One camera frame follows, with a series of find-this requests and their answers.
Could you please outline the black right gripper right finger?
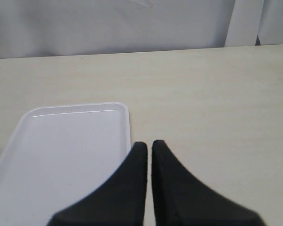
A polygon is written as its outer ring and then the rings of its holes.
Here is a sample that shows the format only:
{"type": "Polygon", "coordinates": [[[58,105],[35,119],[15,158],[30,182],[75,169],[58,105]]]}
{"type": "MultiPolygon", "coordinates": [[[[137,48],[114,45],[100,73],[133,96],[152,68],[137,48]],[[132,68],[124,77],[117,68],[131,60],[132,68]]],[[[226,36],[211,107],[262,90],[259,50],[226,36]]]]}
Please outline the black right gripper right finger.
{"type": "Polygon", "coordinates": [[[218,194],[176,158],[165,141],[152,145],[152,196],[158,226],[264,226],[261,216],[218,194]]]}

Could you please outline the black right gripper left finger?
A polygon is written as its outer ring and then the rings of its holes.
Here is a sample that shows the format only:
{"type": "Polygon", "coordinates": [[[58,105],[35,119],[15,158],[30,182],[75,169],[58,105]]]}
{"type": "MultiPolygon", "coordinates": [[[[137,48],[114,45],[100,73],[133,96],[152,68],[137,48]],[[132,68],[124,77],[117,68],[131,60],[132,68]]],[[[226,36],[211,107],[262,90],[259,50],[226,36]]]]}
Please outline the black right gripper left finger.
{"type": "Polygon", "coordinates": [[[111,177],[77,203],[55,213],[49,226],[142,226],[148,150],[135,142],[111,177]]]}

